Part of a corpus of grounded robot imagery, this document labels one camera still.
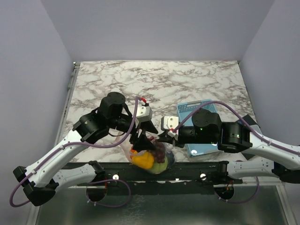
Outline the dark red grapes bunch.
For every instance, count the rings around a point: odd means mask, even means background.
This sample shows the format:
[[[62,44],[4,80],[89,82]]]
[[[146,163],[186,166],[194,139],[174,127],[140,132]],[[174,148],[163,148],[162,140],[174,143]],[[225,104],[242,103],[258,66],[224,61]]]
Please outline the dark red grapes bunch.
[[[154,157],[154,161],[157,163],[165,162],[165,146],[163,143],[154,141],[155,150],[150,150],[150,153]]]

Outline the clear zip top bag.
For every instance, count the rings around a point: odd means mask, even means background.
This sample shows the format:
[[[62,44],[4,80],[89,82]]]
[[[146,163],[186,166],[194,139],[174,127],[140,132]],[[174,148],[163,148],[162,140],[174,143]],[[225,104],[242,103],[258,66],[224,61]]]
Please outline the clear zip top bag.
[[[148,140],[154,144],[155,150],[142,150],[137,152],[129,142],[129,137],[120,144],[127,160],[152,174],[160,174],[175,163],[174,153],[168,144],[158,142],[156,137],[146,132]]]

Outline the yellow bell pepper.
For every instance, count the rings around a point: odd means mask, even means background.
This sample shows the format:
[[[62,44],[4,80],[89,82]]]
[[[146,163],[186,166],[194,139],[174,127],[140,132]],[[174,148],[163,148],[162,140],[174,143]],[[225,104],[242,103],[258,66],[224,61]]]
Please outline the yellow bell pepper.
[[[131,150],[130,152],[132,164],[145,170],[148,170],[153,166],[154,157],[148,151],[137,152],[135,150]]]

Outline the green cabbage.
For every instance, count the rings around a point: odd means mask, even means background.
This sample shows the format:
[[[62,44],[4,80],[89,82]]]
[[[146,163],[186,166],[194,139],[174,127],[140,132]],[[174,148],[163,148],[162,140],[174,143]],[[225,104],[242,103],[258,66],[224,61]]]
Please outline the green cabbage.
[[[153,166],[148,170],[152,174],[160,174],[165,171],[168,167],[168,159],[165,158],[163,163],[154,162]]]

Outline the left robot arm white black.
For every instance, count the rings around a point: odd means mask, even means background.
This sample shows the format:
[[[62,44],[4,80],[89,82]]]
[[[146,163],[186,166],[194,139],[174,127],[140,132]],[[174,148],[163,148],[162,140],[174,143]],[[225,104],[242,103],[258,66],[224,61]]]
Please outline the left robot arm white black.
[[[129,139],[136,152],[154,150],[154,144],[145,134],[158,133],[151,121],[150,105],[144,98],[136,97],[134,111],[130,112],[125,101],[121,93],[110,92],[98,108],[83,115],[61,142],[41,159],[27,167],[16,167],[13,174],[19,183],[10,196],[10,205],[24,205],[13,202],[19,187],[23,188],[27,202],[40,206],[52,199],[59,189],[88,182],[100,184],[104,170],[95,161],[67,172],[62,170],[73,157],[89,147],[108,149]]]

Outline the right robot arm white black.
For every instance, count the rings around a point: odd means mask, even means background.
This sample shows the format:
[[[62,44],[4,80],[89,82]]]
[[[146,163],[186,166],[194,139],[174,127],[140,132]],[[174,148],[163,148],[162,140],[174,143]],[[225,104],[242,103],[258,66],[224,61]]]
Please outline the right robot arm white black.
[[[219,114],[200,109],[192,115],[192,126],[180,126],[179,118],[164,116],[163,133],[159,141],[176,147],[185,144],[216,144],[227,153],[245,152],[256,158],[241,162],[228,162],[215,172],[216,180],[226,183],[230,179],[268,176],[286,183],[300,182],[300,148],[263,136],[251,127],[237,122],[222,122]]]

